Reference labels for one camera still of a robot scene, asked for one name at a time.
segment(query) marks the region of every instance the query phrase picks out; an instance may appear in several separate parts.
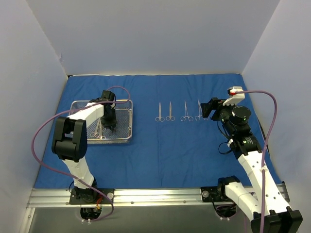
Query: metal tray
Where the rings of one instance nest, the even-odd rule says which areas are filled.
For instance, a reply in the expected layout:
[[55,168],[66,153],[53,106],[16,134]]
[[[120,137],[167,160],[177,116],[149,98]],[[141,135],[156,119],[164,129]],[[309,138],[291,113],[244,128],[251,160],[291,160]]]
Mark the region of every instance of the metal tray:
[[[83,108],[87,105],[89,100],[78,100],[71,104],[70,109]],[[87,143],[88,144],[111,144],[111,143],[127,143],[132,138],[133,130],[133,102],[130,100],[127,103],[116,104],[116,119],[117,126],[114,132],[108,129],[103,129],[99,124],[99,128],[96,133],[99,133],[99,137],[91,136],[94,133],[99,118],[94,121],[86,130]]]

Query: white wall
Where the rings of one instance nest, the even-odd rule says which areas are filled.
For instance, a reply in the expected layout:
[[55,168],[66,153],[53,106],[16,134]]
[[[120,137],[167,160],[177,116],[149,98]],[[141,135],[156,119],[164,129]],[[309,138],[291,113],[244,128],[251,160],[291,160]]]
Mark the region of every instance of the white wall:
[[242,72],[279,0],[27,0],[67,74]]
[[39,168],[30,141],[55,113],[66,75],[26,1],[2,3],[0,34],[0,233],[17,233]]
[[[248,89],[267,90],[277,98],[269,146],[291,205],[304,217],[300,233],[311,229],[310,23],[310,0],[281,0],[243,72]],[[253,94],[252,101],[267,132],[272,101],[260,94]]]

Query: white robotic arm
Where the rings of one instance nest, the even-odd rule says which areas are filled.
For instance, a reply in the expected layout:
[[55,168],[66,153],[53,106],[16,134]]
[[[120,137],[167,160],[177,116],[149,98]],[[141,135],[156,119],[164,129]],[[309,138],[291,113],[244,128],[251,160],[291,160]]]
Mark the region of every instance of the white robotic arm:
[[[115,95],[110,91],[103,91],[101,98],[91,100],[87,106],[102,101],[114,101]],[[59,117],[55,123],[52,141],[52,152],[66,164],[70,173],[86,184],[97,187],[96,180],[88,169],[85,159],[87,150],[86,129],[94,121],[100,120],[104,128],[114,130],[116,127],[115,104],[98,104],[81,110],[68,117]],[[88,202],[96,199],[97,193],[74,179],[74,190],[77,198]]]
[[[86,128],[88,128],[94,121],[101,118],[104,115],[104,106],[101,104],[95,105],[91,108],[81,110],[67,118],[72,120],[85,120]],[[63,159],[63,162],[68,167],[70,173],[80,180],[84,181],[88,185],[92,185],[94,182],[94,177],[88,169],[85,156],[80,158],[77,162],[72,159]],[[74,179],[74,186],[80,189],[87,189],[87,187]]]
[[262,196],[262,170],[265,170],[265,213],[261,213],[261,199],[258,201],[248,193],[235,176],[219,179],[219,195],[233,200],[240,207],[251,221],[253,233],[259,232],[262,214],[265,215],[265,233],[296,233],[302,216],[298,210],[293,211],[280,194],[266,163],[261,167],[261,147],[248,125],[251,112],[236,105],[244,99],[244,94],[236,94],[241,91],[242,87],[235,86],[228,89],[230,98],[212,98],[208,103],[202,103],[202,115],[208,117],[215,110],[211,119],[222,123],[228,146],[247,173],[257,197]]

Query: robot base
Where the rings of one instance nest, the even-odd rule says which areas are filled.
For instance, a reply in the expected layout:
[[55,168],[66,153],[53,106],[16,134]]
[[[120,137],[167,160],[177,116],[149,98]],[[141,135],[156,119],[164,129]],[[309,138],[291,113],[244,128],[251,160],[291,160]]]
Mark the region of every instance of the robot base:
[[[114,189],[112,188],[97,188],[100,190],[102,193],[104,193],[110,200],[113,201],[114,197]],[[85,205],[85,204],[96,204],[97,200],[94,201],[87,201],[83,198],[80,198],[77,196],[76,191],[72,189],[71,196],[69,199],[69,204],[70,205]],[[110,202],[106,199],[103,198],[102,201],[99,204],[109,204]]]

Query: forceps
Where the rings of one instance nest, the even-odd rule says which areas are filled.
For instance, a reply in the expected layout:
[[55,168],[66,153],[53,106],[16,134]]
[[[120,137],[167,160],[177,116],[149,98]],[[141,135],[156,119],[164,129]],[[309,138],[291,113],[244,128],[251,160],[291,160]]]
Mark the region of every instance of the forceps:
[[202,116],[202,108],[201,108],[201,105],[200,105],[200,101],[198,100],[198,105],[199,105],[199,115],[198,116],[195,116],[195,120],[200,120],[200,117],[203,117]]
[[161,117],[161,102],[159,103],[159,117],[156,117],[155,121],[164,121],[164,117]]
[[99,138],[100,137],[100,133],[97,132],[98,128],[99,128],[99,123],[101,122],[100,119],[98,119],[98,122],[97,122],[97,125],[96,125],[96,128],[95,128],[95,131],[93,133],[91,133],[91,137],[96,137],[96,138]]
[[175,117],[172,116],[172,102],[170,102],[170,116],[167,116],[166,120],[175,121]]
[[186,104],[186,100],[185,100],[185,116],[182,116],[180,118],[180,120],[181,121],[186,121],[186,118],[188,118],[188,121],[193,121],[193,117],[188,115],[187,104]]

